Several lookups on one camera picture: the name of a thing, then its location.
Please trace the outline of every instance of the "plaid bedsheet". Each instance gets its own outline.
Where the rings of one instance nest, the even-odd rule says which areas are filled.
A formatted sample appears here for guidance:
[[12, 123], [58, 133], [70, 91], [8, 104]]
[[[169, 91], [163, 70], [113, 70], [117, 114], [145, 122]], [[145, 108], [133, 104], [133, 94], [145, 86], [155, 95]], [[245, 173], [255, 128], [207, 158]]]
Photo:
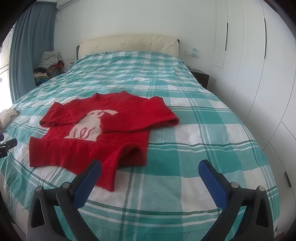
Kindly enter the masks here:
[[[66, 103], [96, 92], [123, 90], [162, 97], [180, 124], [151, 131], [147, 166], [118, 170], [114, 192], [93, 189], [79, 211], [101, 241], [201, 240], [221, 213], [199, 177], [197, 167], [203, 159], [241, 187], [263, 185], [276, 226], [279, 195], [273, 174], [237, 116], [201, 87], [179, 59], [152, 52], [115, 52], [85, 56], [67, 73], [13, 105], [20, 115], [6, 130], [6, 140], [17, 138], [18, 145], [0, 159], [0, 190], [24, 232], [34, 189], [55, 188], [75, 176], [60, 167], [29, 167], [30, 136], [40, 138], [47, 132], [39, 120], [54, 101]], [[242, 214], [243, 209], [227, 239], [235, 234]], [[74, 240], [60, 219], [68, 238]]]

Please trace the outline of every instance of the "white wardrobe door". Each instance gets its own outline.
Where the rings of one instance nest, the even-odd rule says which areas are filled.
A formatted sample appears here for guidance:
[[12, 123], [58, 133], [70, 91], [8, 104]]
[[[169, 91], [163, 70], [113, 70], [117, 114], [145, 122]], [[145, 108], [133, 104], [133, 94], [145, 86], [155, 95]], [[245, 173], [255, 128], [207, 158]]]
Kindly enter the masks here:
[[285, 168], [270, 143], [267, 144], [264, 153], [269, 161], [279, 191], [280, 214], [277, 221], [277, 228], [278, 230], [282, 230], [291, 225], [296, 218], [294, 194], [285, 178]]
[[226, 0], [216, 1], [216, 39], [213, 65], [223, 67], [225, 56], [227, 31], [227, 3]]
[[296, 78], [294, 81], [292, 95], [282, 122], [296, 138]]
[[[281, 122], [274, 136], [270, 140], [270, 144], [279, 156], [283, 166], [289, 176], [292, 189], [296, 189], [296, 139], [289, 130]], [[293, 218], [296, 217], [294, 209], [291, 210]]]
[[281, 17], [262, 1], [266, 19], [266, 58], [258, 92], [246, 119], [261, 148], [275, 133], [287, 107], [296, 70], [295, 38]]
[[228, 36], [222, 76], [215, 85], [215, 94], [229, 105], [239, 71], [243, 43], [243, 11], [241, 0], [227, 0]]
[[260, 0], [242, 0], [244, 42], [242, 60], [229, 107], [245, 122], [254, 102], [264, 64], [265, 24]]

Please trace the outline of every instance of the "clothing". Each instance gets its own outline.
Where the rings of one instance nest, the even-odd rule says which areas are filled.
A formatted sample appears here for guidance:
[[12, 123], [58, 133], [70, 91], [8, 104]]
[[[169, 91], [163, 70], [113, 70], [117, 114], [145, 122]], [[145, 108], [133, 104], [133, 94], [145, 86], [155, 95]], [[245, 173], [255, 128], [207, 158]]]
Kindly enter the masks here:
[[58, 68], [62, 68], [62, 67], [64, 67], [64, 62], [62, 60], [59, 60], [59, 62], [57, 64], [55, 64], [54, 66], [56, 66]]
[[33, 70], [34, 73], [38, 73], [38, 72], [41, 72], [41, 73], [46, 73], [46, 69], [45, 68], [36, 68]]
[[48, 76], [39, 76], [39, 77], [35, 78], [36, 86], [38, 87], [39, 85], [47, 82], [48, 80], [50, 80], [50, 78]]
[[41, 56], [39, 67], [48, 69], [50, 66], [57, 64], [59, 60], [62, 60], [60, 52], [44, 52]]
[[36, 79], [37, 77], [40, 77], [40, 76], [47, 76], [47, 73], [41, 73], [41, 72], [34, 73], [34, 79]]
[[126, 91], [55, 102], [40, 121], [48, 132], [30, 138], [30, 166], [60, 166], [79, 174], [97, 159], [102, 174], [96, 184], [114, 191], [117, 167], [146, 164], [150, 129], [178, 123], [162, 98]]
[[53, 77], [56, 77], [59, 75], [59, 69], [55, 66], [55, 65], [52, 65], [48, 68], [47, 70], [47, 76], [49, 78], [53, 78]]

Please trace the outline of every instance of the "dark wooden nightstand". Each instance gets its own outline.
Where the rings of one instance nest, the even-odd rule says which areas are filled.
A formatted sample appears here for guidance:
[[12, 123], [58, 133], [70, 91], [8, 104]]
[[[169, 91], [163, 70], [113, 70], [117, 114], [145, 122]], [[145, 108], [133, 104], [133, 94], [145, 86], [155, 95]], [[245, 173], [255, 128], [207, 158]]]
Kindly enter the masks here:
[[196, 78], [196, 80], [198, 81], [198, 83], [200, 83], [202, 85], [203, 88], [207, 88], [207, 84], [209, 82], [209, 75], [198, 70], [198, 69], [192, 69], [189, 68], [189, 71], [192, 73], [192, 75]]

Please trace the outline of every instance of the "pile of clothes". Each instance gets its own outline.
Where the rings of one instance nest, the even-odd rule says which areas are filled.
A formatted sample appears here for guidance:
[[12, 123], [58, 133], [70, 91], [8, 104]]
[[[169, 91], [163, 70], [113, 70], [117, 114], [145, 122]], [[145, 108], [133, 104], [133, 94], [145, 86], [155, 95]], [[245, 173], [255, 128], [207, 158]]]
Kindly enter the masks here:
[[60, 52], [44, 52], [41, 56], [39, 67], [33, 70], [36, 86], [61, 74], [62, 67], [64, 67], [64, 62]]

